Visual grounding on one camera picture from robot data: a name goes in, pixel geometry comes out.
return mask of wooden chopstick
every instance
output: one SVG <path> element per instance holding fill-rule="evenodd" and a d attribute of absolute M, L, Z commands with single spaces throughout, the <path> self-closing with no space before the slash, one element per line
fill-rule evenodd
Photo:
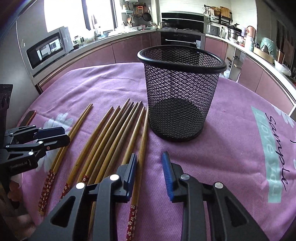
<path fill-rule="evenodd" d="M 112 132 L 108 142 L 106 143 L 106 146 L 104 147 L 95 167 L 94 167 L 94 170 L 91 174 L 91 176 L 89 177 L 89 181 L 88 181 L 88 184 L 94 184 L 97 176 L 98 176 L 98 173 L 100 171 L 100 168 L 106 158 L 106 155 L 113 143 L 113 141 L 115 140 L 118 132 L 120 131 L 123 123 L 125 122 L 125 120 L 128 118 L 128 116 L 130 115 L 131 112 L 134 112 L 136 107 L 138 106 L 138 103 L 136 103 L 133 107 L 133 102 L 132 104 L 126 109 L 125 113 L 123 114 L 123 116 L 121 117 L 120 121 L 118 122 L 118 125 L 115 127 L 114 131 Z"/>
<path fill-rule="evenodd" d="M 96 150 L 98 149 L 99 145 L 101 144 L 101 141 L 103 140 L 106 132 L 108 131 L 109 127 L 111 126 L 112 122 L 114 121 L 115 117 L 117 116 L 117 114 L 120 111 L 120 106 L 117 106 L 117 108 L 115 109 L 115 111 L 113 112 L 113 114 L 111 115 L 111 117 L 109 118 L 109 120 L 107 121 L 105 127 L 103 128 L 102 132 L 100 133 L 98 139 L 96 140 L 93 148 L 91 149 L 91 152 L 89 153 L 85 164 L 80 172 L 80 175 L 78 177 L 77 183 L 82 182 L 83 177 L 91 163 L 92 158 L 94 157 L 94 154 L 96 153 Z"/>
<path fill-rule="evenodd" d="M 100 171 L 99 171 L 99 174 L 98 174 L 98 176 L 97 176 L 97 178 L 95 180 L 95 183 L 101 182 L 102 179 L 104 178 L 104 176 L 106 175 L 106 169 L 110 165 L 111 158 L 113 157 L 113 154 L 114 154 L 115 150 L 118 147 L 119 141 L 121 140 L 123 135 L 125 135 L 124 136 L 124 140 L 125 140 L 125 137 L 128 135 L 129 130 L 132 127 L 132 125 L 133 125 L 133 123 L 135 121 L 135 118 L 137 117 L 137 113 L 140 110 L 141 106 L 142 106 L 142 102 L 139 103 L 139 105 L 137 106 L 137 108 L 134 111 L 132 110 L 130 112 L 129 116 L 125 120 L 123 126 L 121 127 L 118 135 L 116 136 L 115 141 L 113 142 L 113 144 L 112 144 L 112 146 L 111 146 L 111 148 L 110 148 L 110 150 L 109 150 L 109 152 L 108 152 L 108 154 L 107 154 L 107 156 L 106 156 L 106 158 L 105 158 L 105 160 L 104 160 L 104 162 L 103 162 L 103 164 L 102 164 L 102 166 L 100 168 Z M 142 108 L 142 111 L 140 113 L 139 118 L 141 117 L 143 109 L 145 109 L 145 107 Z"/>
<path fill-rule="evenodd" d="M 136 125 L 134 127 L 133 133 L 136 132 L 138 134 L 139 129 L 140 129 L 140 126 L 141 126 L 142 118 L 144 116 L 144 113 L 145 113 L 145 107 L 143 106 L 142 107 L 142 110 L 141 110 L 141 113 L 140 113 L 140 115 L 138 117 L 137 123 L 136 123 Z M 124 143 L 126 141 L 126 138 L 128 136 L 128 133 L 129 133 L 129 129 L 126 128 L 125 131 L 124 131 L 124 133 L 123 133 L 123 135 L 122 135 L 122 137 L 120 138 L 120 141 L 119 141 L 119 143 L 118 143 L 118 145 L 117 145 L 114 153 L 113 153 L 113 156 L 112 156 L 112 158 L 110 160 L 110 163 L 109 163 L 109 165 L 108 165 L 108 167 L 107 167 L 107 169 L 105 171 L 105 175 L 104 175 L 103 179 L 105 177 L 111 175 L 111 172 L 112 172 L 112 170 L 113 170 L 113 168 L 114 168 L 114 166 L 115 166 L 115 164 L 116 164 L 116 162 L 118 160 L 119 154 L 122 151 L 122 147 L 123 147 L 123 145 L 124 145 Z"/>
<path fill-rule="evenodd" d="M 146 111 L 143 134 L 141 139 L 141 145 L 139 150 L 139 157 L 137 163 L 137 171 L 135 176 L 135 182 L 133 186 L 133 194 L 131 198 L 131 209 L 130 215 L 128 219 L 128 229 L 126 234 L 126 240 L 133 241 L 133 233 L 135 231 L 137 211 L 138 211 L 138 202 L 140 196 L 141 189 L 141 181 L 142 181 L 142 173 L 145 161 L 145 151 L 146 151 L 146 143 L 147 143 L 147 135 L 148 135 L 148 120 L 149 120 L 149 112 L 148 109 Z"/>
<path fill-rule="evenodd" d="M 73 128 L 73 131 L 71 132 L 71 134 L 69 135 L 70 138 L 70 142 L 72 142 L 72 140 L 74 139 L 76 133 L 78 132 L 80 126 L 82 125 L 82 123 L 84 122 L 84 120 L 86 119 L 89 111 L 91 110 L 93 104 L 90 104 L 86 111 L 83 113 L 82 117 L 78 120 L 77 125 L 75 126 L 75 128 Z M 47 200 L 48 197 L 50 195 L 51 189 L 52 189 L 52 184 L 54 182 L 54 178 L 59 170 L 59 167 L 62 163 L 62 160 L 69 148 L 71 144 L 69 144 L 68 146 L 65 146 L 62 148 L 61 154 L 59 155 L 56 164 L 54 165 L 54 168 L 52 170 L 52 175 L 51 175 L 51 179 L 48 181 L 47 187 L 46 187 L 46 192 L 44 193 L 44 197 L 43 197 L 43 201 L 42 201 L 42 205 L 41 205 L 41 211 L 40 214 L 41 216 L 45 215 L 45 211 L 46 211 L 46 206 L 47 206 Z"/>
<path fill-rule="evenodd" d="M 124 157 L 122 159 L 122 163 L 121 163 L 122 165 L 129 163 L 129 160 L 131 158 L 131 154 L 133 152 L 133 147 L 135 146 L 135 142 L 137 140 L 138 132 L 139 132 L 139 126 L 138 126 L 138 129 L 137 130 L 135 129 L 131 135 L 131 139 L 128 143 L 128 147 L 127 147 Z"/>
<path fill-rule="evenodd" d="M 63 193 L 61 195 L 61 199 L 68 193 L 68 191 L 71 189 L 71 186 L 73 184 L 74 178 L 77 174 L 77 171 L 79 170 L 80 166 L 82 165 L 85 156 L 90 148 L 90 146 L 92 145 L 92 143 L 94 142 L 95 138 L 97 137 L 97 135 L 99 134 L 99 131 L 101 130 L 102 126 L 104 125 L 105 121 L 107 120 L 109 114 L 112 112 L 113 110 L 113 106 L 107 111 L 107 113 L 105 114 L 105 116 L 103 117 L 103 119 L 101 120 L 101 122 L 98 124 L 98 126 L 96 127 L 96 129 L 94 130 L 94 132 L 92 133 L 91 137 L 89 138 L 89 140 L 87 141 L 87 143 L 85 144 L 83 150 L 81 151 L 75 166 L 72 168 L 71 173 L 68 176 L 68 179 L 66 181 L 66 185 L 64 187 Z"/>
<path fill-rule="evenodd" d="M 122 117 L 122 115 L 123 115 L 123 113 L 125 111 L 125 108 L 126 108 L 126 106 L 128 104 L 128 101 L 125 102 L 122 109 L 119 111 L 119 113 L 115 117 L 114 121 L 112 122 L 111 126 L 109 127 L 108 131 L 106 132 L 103 140 L 101 141 L 98 149 L 96 150 L 96 152 L 95 152 L 95 154 L 94 154 L 94 156 L 93 156 L 93 158 L 92 158 L 92 160 L 91 160 L 91 162 L 90 162 L 90 164 L 89 164 L 89 166 L 87 168 L 87 171 L 86 171 L 86 173 L 85 173 L 85 175 L 84 175 L 84 177 L 82 179 L 82 182 L 84 182 L 85 184 L 88 183 L 89 178 L 90 178 L 90 176 L 91 176 L 91 174 L 92 174 L 92 172 L 93 172 L 93 170 L 95 168 L 95 165 L 96 165 L 96 163 L 97 163 L 103 149 L 106 146 L 106 143 L 108 142 L 110 136 L 112 135 L 114 129 L 116 128 L 118 122 L 120 121 L 120 119 L 121 119 L 121 117 Z"/>
<path fill-rule="evenodd" d="M 126 119 L 125 121 L 125 124 L 126 124 L 126 127 L 125 124 L 122 126 L 121 128 L 121 131 L 124 129 L 124 131 L 122 132 L 122 135 L 118 134 L 116 139 L 120 138 L 120 140 L 115 140 L 112 147 L 110 148 L 108 154 L 107 154 L 107 157 L 106 159 L 104 160 L 104 163 L 99 171 L 99 174 L 95 180 L 95 183 L 99 183 L 102 181 L 103 178 L 106 177 L 106 174 L 107 174 L 107 170 L 109 168 L 109 170 L 111 170 L 113 168 L 113 166 L 115 165 L 116 163 L 116 160 L 118 159 L 119 157 L 119 154 L 122 150 L 122 146 L 126 140 L 126 137 L 129 133 L 129 130 L 130 128 L 132 127 L 132 124 L 137 116 L 137 113 L 138 113 L 138 110 L 141 108 L 141 105 L 142 105 L 142 101 L 139 102 L 139 105 L 136 107 L 135 111 L 133 112 L 133 110 L 130 112 L 128 118 Z M 144 116 L 144 112 L 145 112 L 145 107 L 142 107 L 142 110 L 141 110 L 141 113 L 138 117 L 138 120 L 137 120 L 137 123 L 135 125 L 135 128 L 133 130 L 133 134 L 132 136 L 137 136 L 138 132 L 139 132 L 139 128 L 141 126 L 141 122 L 142 122 L 142 118 Z M 91 227 L 93 226 L 94 224 L 94 215 L 95 215 L 95 210 L 96 210 L 96 206 L 95 206 L 95 203 L 93 203 L 92 207 L 91 207 L 91 216 L 90 216 L 90 223 L 89 223 L 89 232 L 91 230 Z"/>
<path fill-rule="evenodd" d="M 69 133 L 68 133 L 68 136 L 69 136 L 69 137 L 70 137 L 70 135 L 72 134 L 72 132 L 74 131 L 74 128 L 77 126 L 78 121 L 83 117 L 83 115 L 85 114 L 85 112 L 88 110 L 88 108 L 89 108 L 90 106 L 92 106 L 92 104 L 89 104 L 89 105 L 88 105 L 88 107 L 87 107 L 87 108 L 84 110 L 84 112 L 81 114 L 81 116 L 79 117 L 79 119 L 77 120 L 77 122 L 73 125 L 73 127 L 71 128 L 71 130 L 70 130 Z M 58 158 L 59 158 L 59 156 L 60 156 L 62 150 L 63 150 L 63 147 L 61 147 L 61 148 L 58 150 L 58 152 L 57 152 L 57 154 L 56 154 L 56 156 L 55 156 L 55 159 L 54 159 L 54 161 L 53 161 L 53 163 L 52 163 L 52 165 L 51 165 L 51 168 L 50 168 L 50 170 L 49 170 L 49 172 L 48 172 L 48 174 L 47 174 L 46 180 L 45 180 L 45 182 L 44 182 L 44 185 L 43 185 L 43 188 L 42 188 L 42 192 L 41 192 L 41 196 L 40 196 L 39 203 L 38 203 L 38 211 L 39 211 L 39 212 L 41 211 L 41 206 L 42 206 L 42 202 L 43 202 L 43 197 L 44 197 L 44 194 L 45 194 L 45 192 L 46 192 L 46 188 L 47 188 L 48 182 L 49 182 L 49 181 L 51 180 L 51 178 L 52 178 L 52 171 L 53 171 L 53 169 L 54 169 L 55 164 L 57 163 L 57 160 L 58 160 Z"/>

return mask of pink tablecloth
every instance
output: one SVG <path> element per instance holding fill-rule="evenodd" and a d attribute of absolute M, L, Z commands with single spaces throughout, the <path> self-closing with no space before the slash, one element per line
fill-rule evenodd
<path fill-rule="evenodd" d="M 141 63 L 72 70 L 53 83 L 31 105 L 40 127 L 69 127 L 89 103 L 94 107 L 59 169 L 48 211 L 58 203 L 66 179 L 84 144 L 110 106 L 127 98 L 147 106 Z M 231 80 L 220 78 L 202 133 L 186 143 L 170 143 L 149 130 L 135 240 L 180 240 L 182 205 L 166 193 L 161 155 L 200 182 L 223 182 L 245 206 L 271 241 L 278 241 L 296 214 L 296 141 L 294 121 L 285 113 Z M 47 170 L 56 151 L 23 174 L 24 203 L 34 222 Z M 118 205 L 118 236 L 125 240 L 130 204 Z"/>

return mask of black mesh basket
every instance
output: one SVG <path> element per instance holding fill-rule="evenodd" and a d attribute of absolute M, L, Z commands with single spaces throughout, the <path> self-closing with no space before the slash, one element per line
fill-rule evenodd
<path fill-rule="evenodd" d="M 149 121 L 159 137 L 188 141 L 200 134 L 209 111 L 219 73 L 226 70 L 219 57 L 200 49 L 162 45 L 141 50 Z"/>

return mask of red patterned chopstick end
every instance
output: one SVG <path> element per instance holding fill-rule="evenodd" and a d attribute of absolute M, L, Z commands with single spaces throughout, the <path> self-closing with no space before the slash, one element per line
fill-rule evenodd
<path fill-rule="evenodd" d="M 41 205 L 41 212 L 44 212 L 45 213 L 45 211 L 46 211 L 48 196 L 49 196 L 49 194 L 51 192 L 52 184 L 54 182 L 55 176 L 56 176 L 56 173 L 53 172 L 52 175 L 51 175 L 51 178 L 48 181 L 48 184 L 47 184 L 47 187 L 46 187 L 46 191 L 44 193 L 43 202 L 42 202 L 42 205 Z"/>
<path fill-rule="evenodd" d="M 84 176 L 83 179 L 82 179 L 82 182 L 83 182 L 84 184 L 87 184 L 88 181 L 89 181 L 89 177 L 88 177 L 88 176 Z"/>
<path fill-rule="evenodd" d="M 128 230 L 126 232 L 126 240 L 133 241 L 133 236 L 136 228 L 137 205 L 131 205 L 130 215 L 128 219 Z"/>
<path fill-rule="evenodd" d="M 66 196 L 66 194 L 70 191 L 70 189 L 71 189 L 71 186 L 68 183 L 66 183 L 60 200 L 62 200 L 63 197 Z"/>
<path fill-rule="evenodd" d="M 39 199 L 39 203 L 38 203 L 38 211 L 41 211 L 41 206 L 42 206 L 42 202 L 43 202 L 43 198 L 44 198 L 44 193 L 46 192 L 46 187 L 48 185 L 48 181 L 52 178 L 52 170 L 49 170 L 46 180 L 44 182 L 43 188 L 42 188 L 42 192 L 41 192 L 41 196 Z"/>

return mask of white flower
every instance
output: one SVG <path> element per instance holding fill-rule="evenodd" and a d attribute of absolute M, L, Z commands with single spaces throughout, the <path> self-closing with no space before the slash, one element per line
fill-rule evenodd
<path fill-rule="evenodd" d="M 278 107 L 274 106 L 273 104 L 272 104 L 272 106 L 274 107 L 274 110 L 278 113 L 278 115 L 281 115 L 283 117 L 286 124 L 288 124 L 288 122 L 289 122 L 290 126 L 292 128 L 294 128 L 295 123 L 292 120 L 292 118 L 289 117 L 285 112 L 281 111 Z"/>
<path fill-rule="evenodd" d="M 43 125 L 43 129 L 48 129 L 51 127 L 63 127 L 65 129 L 65 131 L 67 129 L 70 128 L 70 126 L 73 123 L 73 119 L 67 119 L 68 113 L 60 113 L 56 119 L 54 120 L 54 118 L 52 117 L 51 119 L 49 119 L 47 122 L 44 123 Z M 38 172 L 41 167 L 43 166 L 44 172 L 48 172 L 50 170 L 50 167 L 55 159 L 55 156 L 57 155 L 57 152 L 59 151 L 59 149 L 54 149 L 54 150 L 50 150 L 46 152 L 46 155 L 42 158 L 39 159 L 38 161 L 38 167 L 36 168 L 36 171 Z"/>

